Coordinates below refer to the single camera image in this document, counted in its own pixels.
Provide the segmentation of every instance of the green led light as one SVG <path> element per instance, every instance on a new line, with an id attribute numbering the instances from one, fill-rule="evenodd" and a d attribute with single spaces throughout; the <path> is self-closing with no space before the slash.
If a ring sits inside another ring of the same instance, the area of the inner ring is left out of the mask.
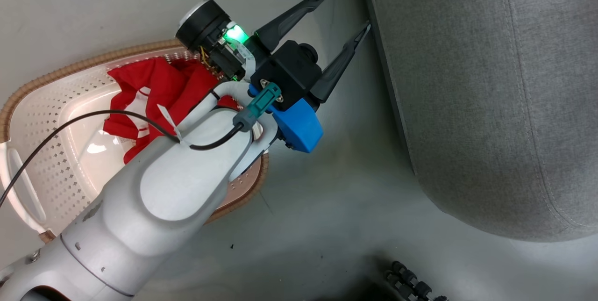
<path id="1" fill-rule="evenodd" d="M 243 29 L 240 26 L 235 25 L 232 28 L 228 29 L 228 31 L 226 31 L 226 33 L 224 34 L 224 40 L 231 44 L 234 44 L 234 42 L 231 41 L 231 39 L 235 39 L 235 41 L 245 43 L 245 41 L 249 39 L 249 36 L 245 33 L 245 31 L 243 31 Z"/>

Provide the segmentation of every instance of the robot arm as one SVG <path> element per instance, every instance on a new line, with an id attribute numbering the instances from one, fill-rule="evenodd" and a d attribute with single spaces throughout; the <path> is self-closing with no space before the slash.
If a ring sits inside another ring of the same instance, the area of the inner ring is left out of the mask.
<path id="1" fill-rule="evenodd" d="M 370 25 L 322 72 L 316 51 L 280 39 L 323 0 L 304 0 L 248 36 L 213 1 L 181 21 L 177 38 L 206 50 L 228 79 L 178 125 L 181 143 L 159 137 L 104 186 L 57 239 L 0 271 L 0 301 L 125 301 L 173 252 L 197 233 L 226 196 L 226 187 L 276 139 L 311 152 L 322 136 L 315 115 L 348 66 Z M 214 109 L 233 96 L 245 109 Z M 259 138 L 250 127 L 263 128 Z M 228 141 L 207 150 L 189 144 Z"/>

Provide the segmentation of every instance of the black cable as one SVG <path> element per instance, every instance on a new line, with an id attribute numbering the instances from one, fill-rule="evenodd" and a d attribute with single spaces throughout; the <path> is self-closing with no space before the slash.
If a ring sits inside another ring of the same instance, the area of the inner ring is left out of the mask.
<path id="1" fill-rule="evenodd" d="M 52 133 L 47 138 L 45 138 L 42 141 L 42 143 L 40 143 L 39 146 L 37 146 L 37 148 L 23 162 L 23 165 L 21 165 L 21 167 L 18 169 L 17 173 L 14 175 L 13 179 L 10 181 L 10 183 L 8 184 L 8 186 L 6 187 L 6 189 L 4 190 L 4 192 L 2 193 L 2 196 L 0 196 L 0 207 L 2 207 L 2 204 L 4 204 L 4 201 L 6 201 L 6 197 L 8 196 L 8 193 L 13 188 L 14 184 L 17 182 L 17 180 L 19 179 L 19 177 L 21 176 L 21 174 L 23 173 L 23 171 L 25 170 L 25 168 L 29 165 L 29 163 L 31 163 L 31 160 L 33 160 L 34 156 L 36 156 L 38 154 L 38 152 L 40 150 L 42 150 L 43 146 L 45 146 L 47 143 L 49 143 L 49 141 L 51 141 L 51 139 L 53 139 L 53 137 L 55 137 L 61 130 L 64 130 L 66 127 L 70 126 L 71 124 L 74 124 L 75 122 L 77 122 L 79 120 L 83 120 L 84 118 L 88 118 L 90 116 L 105 115 L 105 114 L 122 114 L 122 115 L 133 116 L 135 118 L 144 120 L 148 124 L 151 124 L 158 131 L 160 131 L 160 133 L 162 133 L 165 137 L 168 137 L 174 143 L 180 143 L 181 142 L 178 139 L 178 137 L 176 137 L 175 135 L 173 135 L 170 132 L 168 132 L 166 129 L 164 129 L 163 127 L 161 127 L 159 124 L 157 124 L 156 122 L 154 122 L 150 118 L 148 118 L 146 116 L 143 116 L 141 114 L 137 114 L 135 112 L 118 111 L 116 109 L 106 109 L 106 110 L 103 110 L 103 111 L 95 111 L 95 112 L 90 112 L 90 113 L 87 113 L 87 114 L 83 114 L 81 116 L 77 116 L 76 118 L 74 118 L 74 119 L 66 122 L 65 124 L 63 124 L 60 127 L 58 127 L 56 130 L 52 131 Z M 215 143 L 210 143 L 209 145 L 190 145 L 189 148 L 191 148 L 193 150 L 210 150 L 210 149 L 214 149 L 214 148 L 216 148 L 218 146 L 221 146 L 222 144 L 226 143 L 226 141 L 230 140 L 231 137 L 233 137 L 236 133 L 238 133 L 241 130 L 241 128 L 243 128 L 243 124 L 238 123 L 237 125 L 235 125 L 233 127 L 233 129 L 231 129 L 228 133 L 226 133 L 226 135 L 224 135 L 221 139 L 219 139 Z"/>
<path id="2" fill-rule="evenodd" d="M 214 149 L 217 146 L 221 146 L 224 143 L 226 143 L 226 141 L 230 140 L 231 137 L 233 137 L 236 133 L 239 133 L 239 131 L 241 131 L 241 129 L 243 128 L 243 124 L 241 122 L 239 122 L 238 124 L 236 124 L 233 129 L 231 129 L 228 133 L 226 133 L 226 135 L 224 135 L 223 137 L 220 138 L 220 140 L 216 141 L 215 143 L 210 143 L 209 145 L 190 145 L 189 148 L 193 149 L 193 150 L 210 150 L 210 149 Z"/>

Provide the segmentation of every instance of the white plastic basket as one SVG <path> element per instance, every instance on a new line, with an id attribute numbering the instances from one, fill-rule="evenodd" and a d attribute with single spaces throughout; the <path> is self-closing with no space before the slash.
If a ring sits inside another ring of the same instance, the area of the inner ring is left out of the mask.
<path id="1" fill-rule="evenodd" d="M 120 92 L 107 71 L 152 57 L 195 59 L 176 41 L 111 52 L 38 78 L 15 92 L 0 115 L 0 179 L 13 174 L 43 139 L 81 114 L 109 109 Z M 23 221 L 48 242 L 98 196 L 123 166 L 133 141 L 102 130 L 105 116 L 86 118 L 61 131 L 28 165 L 8 199 Z M 246 203 L 267 171 L 267 155 L 228 187 L 212 218 Z"/>

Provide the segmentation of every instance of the metal bolt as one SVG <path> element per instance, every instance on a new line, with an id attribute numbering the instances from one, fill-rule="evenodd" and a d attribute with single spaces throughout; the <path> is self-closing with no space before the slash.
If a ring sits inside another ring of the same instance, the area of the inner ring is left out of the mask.
<path id="1" fill-rule="evenodd" d="M 39 259 L 39 254 L 40 254 L 40 250 L 36 250 L 36 252 L 33 252 L 32 254 L 27 256 L 27 259 L 28 259 L 27 264 L 36 262 Z"/>

